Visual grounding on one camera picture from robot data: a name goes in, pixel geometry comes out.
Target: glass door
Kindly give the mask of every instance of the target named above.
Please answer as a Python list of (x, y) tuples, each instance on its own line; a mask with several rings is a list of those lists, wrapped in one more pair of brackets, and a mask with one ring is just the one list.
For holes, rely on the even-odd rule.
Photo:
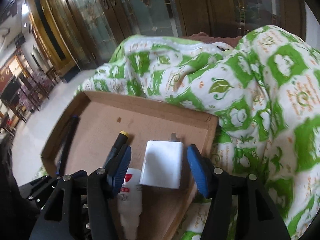
[(87, 33), (94, 48), (92, 55), (99, 64), (110, 60), (117, 44), (123, 37), (115, 38), (113, 30), (119, 29), (116, 17), (110, 16), (109, 0), (67, 0), (75, 22), (83, 33)]
[(96, 68), (97, 65), (83, 41), (72, 19), (65, 0), (48, 0), (55, 22), (72, 56), (81, 69)]
[(120, 0), (133, 34), (181, 37), (174, 0)]

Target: white tiled floor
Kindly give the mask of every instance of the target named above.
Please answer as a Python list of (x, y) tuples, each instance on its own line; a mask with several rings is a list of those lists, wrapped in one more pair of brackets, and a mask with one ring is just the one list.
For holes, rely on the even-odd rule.
[(13, 175), (18, 186), (30, 182), (42, 166), (41, 151), (63, 110), (73, 98), (78, 85), (94, 70), (86, 70), (76, 75), (69, 83), (60, 82), (43, 102), (40, 111), (35, 111), (27, 123), (22, 121), (17, 126), (12, 146)]

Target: white charger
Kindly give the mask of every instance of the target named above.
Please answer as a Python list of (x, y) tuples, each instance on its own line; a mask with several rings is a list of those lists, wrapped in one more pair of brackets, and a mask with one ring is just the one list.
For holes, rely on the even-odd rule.
[(140, 184), (179, 189), (182, 155), (182, 142), (148, 141)]

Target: cardboard box lid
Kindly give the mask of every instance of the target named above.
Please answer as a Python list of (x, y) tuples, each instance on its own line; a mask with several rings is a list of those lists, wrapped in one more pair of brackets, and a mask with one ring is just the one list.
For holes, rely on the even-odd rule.
[[(88, 174), (100, 168), (119, 134), (129, 134), (132, 148), (130, 168), (141, 169), (148, 140), (170, 140), (176, 133), (184, 148), (196, 144), (208, 155), (218, 119), (197, 112), (145, 98), (100, 91), (78, 94), (65, 109), (41, 154), (44, 167), (55, 176), (57, 153), (69, 118), (80, 116), (66, 165), (66, 174), (80, 169)], [(143, 187), (143, 212), (138, 239), (171, 239), (196, 194), (186, 154), (184, 153), (180, 190)], [(116, 202), (110, 202), (119, 238), (123, 239)]]

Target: wall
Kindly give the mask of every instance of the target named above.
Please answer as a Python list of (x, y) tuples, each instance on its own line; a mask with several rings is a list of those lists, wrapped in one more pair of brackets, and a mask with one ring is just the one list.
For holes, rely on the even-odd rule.
[(0, 101), (0, 112), (3, 115), (8, 112), (8, 115), (10, 116), (10, 118), (14, 116), (14, 113), (12, 112), (12, 110), (8, 109), (1, 101)]
[(4, 91), (4, 88), (12, 80), (13, 74), (10, 68), (2, 67), (0, 70), (0, 93)]
[(33, 57), (31, 56), (31, 52), (33, 51), (33, 46), (38, 47), (37, 43), (36, 43), (36, 40), (33, 37), (33, 35), (31, 33), (28, 33), (28, 32), (24, 34), (24, 37), (26, 39), (26, 42), (21, 45), (21, 50), (23, 52), (24, 57), (28, 61), (31, 69), (33, 71), (36, 71), (39, 68), (38, 68), (36, 62), (34, 61)]
[(9, 65), (9, 69), (15, 77), (18, 77), (22, 72), (22, 69), (20, 68), (19, 63), (16, 59), (11, 62), (11, 64)]
[(306, 3), (305, 6), (307, 18), (306, 43), (316, 49), (320, 49), (320, 24)]
[(16, 45), (14, 42), (8, 45), (2, 52), (0, 52), (0, 66), (3, 66), (4, 63), (9, 59), (12, 53), (16, 50)]

